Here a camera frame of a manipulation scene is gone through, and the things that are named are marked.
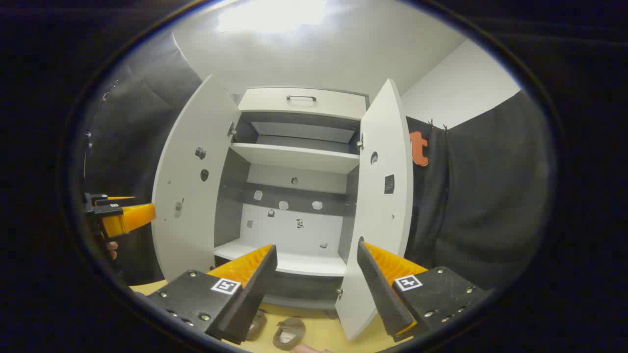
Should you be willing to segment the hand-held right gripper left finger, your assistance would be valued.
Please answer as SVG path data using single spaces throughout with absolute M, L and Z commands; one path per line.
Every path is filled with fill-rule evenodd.
M 178 326 L 240 344 L 273 284 L 277 265 L 277 248 L 268 244 L 206 273 L 186 270 L 146 301 Z

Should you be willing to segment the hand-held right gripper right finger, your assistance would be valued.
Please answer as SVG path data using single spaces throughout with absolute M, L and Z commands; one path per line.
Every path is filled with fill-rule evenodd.
M 428 270 L 363 240 L 357 263 L 395 342 L 448 326 L 493 294 L 450 268 Z

